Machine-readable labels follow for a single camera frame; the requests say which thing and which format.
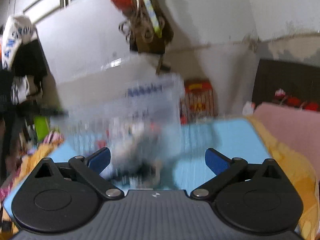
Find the green paper bag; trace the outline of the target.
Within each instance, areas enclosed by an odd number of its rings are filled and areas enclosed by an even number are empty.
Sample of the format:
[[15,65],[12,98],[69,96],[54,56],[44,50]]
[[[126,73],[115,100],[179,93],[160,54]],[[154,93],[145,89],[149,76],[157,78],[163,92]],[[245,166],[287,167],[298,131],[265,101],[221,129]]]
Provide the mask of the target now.
[[42,141],[50,132],[48,119],[44,116],[34,118],[34,127],[38,141]]

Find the light blue mat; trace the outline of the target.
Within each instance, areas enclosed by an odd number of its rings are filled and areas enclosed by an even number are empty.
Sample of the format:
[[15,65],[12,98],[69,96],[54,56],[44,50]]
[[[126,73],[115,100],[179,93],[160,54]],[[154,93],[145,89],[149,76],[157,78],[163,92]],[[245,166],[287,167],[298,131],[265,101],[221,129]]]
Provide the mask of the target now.
[[[163,161],[157,190],[186,190],[187,193],[215,175],[205,164],[205,151],[214,148],[228,158],[241,157],[260,164],[270,155],[253,126],[244,118],[214,120],[204,124],[181,126],[180,139],[172,137],[172,128],[165,128],[162,142],[156,144]],[[22,158],[22,166],[10,184],[1,190],[3,207],[13,218],[13,198],[33,168],[44,157],[55,162],[67,162],[78,153],[89,154],[100,146],[111,146],[108,130],[89,129],[75,135],[62,135],[49,144],[40,144],[32,154]]]

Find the clear plastic lattice basket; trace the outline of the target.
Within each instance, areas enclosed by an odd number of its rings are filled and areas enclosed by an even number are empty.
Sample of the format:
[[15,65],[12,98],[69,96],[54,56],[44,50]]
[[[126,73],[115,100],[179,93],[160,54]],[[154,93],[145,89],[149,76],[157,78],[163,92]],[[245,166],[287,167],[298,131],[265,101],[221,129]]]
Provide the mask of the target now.
[[133,189],[153,189],[180,150],[180,100],[184,82],[171,73],[125,85],[120,96],[66,109],[52,117],[73,150],[85,157],[106,147],[111,157],[97,162],[106,180]]

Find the white black hanging jacket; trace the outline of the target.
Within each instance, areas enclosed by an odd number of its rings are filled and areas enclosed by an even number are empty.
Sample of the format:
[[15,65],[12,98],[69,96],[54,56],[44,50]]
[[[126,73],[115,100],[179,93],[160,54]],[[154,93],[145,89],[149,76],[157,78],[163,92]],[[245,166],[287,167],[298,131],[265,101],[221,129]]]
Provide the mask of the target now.
[[1,45],[1,107],[19,105],[41,96],[47,64],[30,18],[9,16]]

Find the brown hanging bag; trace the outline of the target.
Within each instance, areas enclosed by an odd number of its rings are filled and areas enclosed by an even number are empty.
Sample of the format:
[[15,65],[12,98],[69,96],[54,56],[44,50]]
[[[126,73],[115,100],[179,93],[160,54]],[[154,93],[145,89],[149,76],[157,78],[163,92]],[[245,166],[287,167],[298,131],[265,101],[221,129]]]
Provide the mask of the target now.
[[132,0],[132,9],[118,25],[118,30],[125,36],[131,51],[159,56],[156,75],[171,71],[163,61],[174,32],[158,0]]

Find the pink pillow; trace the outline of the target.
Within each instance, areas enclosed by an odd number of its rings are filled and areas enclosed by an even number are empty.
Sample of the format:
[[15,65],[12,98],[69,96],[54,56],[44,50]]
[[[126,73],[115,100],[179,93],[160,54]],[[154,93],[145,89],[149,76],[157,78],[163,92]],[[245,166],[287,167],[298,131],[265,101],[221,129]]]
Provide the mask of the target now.
[[262,103],[253,113],[280,142],[304,155],[319,177],[319,113]]

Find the dark wooden headboard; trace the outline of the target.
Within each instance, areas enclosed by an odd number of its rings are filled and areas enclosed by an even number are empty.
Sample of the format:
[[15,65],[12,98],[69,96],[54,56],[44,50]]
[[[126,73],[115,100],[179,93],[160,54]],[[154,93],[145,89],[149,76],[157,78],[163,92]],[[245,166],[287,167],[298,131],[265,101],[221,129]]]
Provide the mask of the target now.
[[252,102],[272,102],[283,89],[302,100],[319,103],[319,67],[286,61],[260,60],[255,76]]

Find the small white box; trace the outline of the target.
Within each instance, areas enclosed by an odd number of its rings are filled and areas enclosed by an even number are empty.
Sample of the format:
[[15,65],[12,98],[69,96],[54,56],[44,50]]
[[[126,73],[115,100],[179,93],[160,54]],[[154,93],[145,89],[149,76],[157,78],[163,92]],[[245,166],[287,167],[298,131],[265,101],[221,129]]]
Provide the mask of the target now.
[[244,104],[244,107],[242,109],[242,114],[244,116],[252,115],[254,113],[254,110],[255,110],[255,103],[247,101]]

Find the orange floral blanket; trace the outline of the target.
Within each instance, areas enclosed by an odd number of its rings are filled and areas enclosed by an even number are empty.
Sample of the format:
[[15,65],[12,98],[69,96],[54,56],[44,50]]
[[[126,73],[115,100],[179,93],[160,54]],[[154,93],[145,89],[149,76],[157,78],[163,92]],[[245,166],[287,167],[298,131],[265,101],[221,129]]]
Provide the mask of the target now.
[[204,152],[209,147],[230,158],[238,155],[250,163],[273,157],[302,199],[303,214],[298,222],[301,236],[316,239],[319,228],[316,171],[304,155],[276,139],[252,115],[183,125],[180,139],[174,145],[177,149],[173,152],[165,150],[164,161],[169,170],[164,172],[168,178],[162,178],[162,187],[177,187],[188,193],[214,176],[204,164]]

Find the red plaid fabric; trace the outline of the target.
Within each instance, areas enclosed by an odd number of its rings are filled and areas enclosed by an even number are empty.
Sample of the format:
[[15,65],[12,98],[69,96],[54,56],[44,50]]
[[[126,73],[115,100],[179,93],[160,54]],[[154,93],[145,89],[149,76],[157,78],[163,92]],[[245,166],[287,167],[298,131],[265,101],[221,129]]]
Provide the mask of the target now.
[[319,112],[319,103],[302,100],[296,96],[292,96],[290,93],[285,92],[283,89],[278,89],[275,91],[272,102],[278,105]]

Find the red gift box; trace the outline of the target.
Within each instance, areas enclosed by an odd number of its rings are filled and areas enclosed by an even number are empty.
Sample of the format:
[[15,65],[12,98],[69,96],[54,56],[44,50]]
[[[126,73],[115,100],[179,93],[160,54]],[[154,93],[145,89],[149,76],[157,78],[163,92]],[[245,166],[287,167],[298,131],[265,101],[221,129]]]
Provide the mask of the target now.
[[184,91],[180,100],[182,125],[215,116],[214,90],[208,79],[189,79],[184,82]]

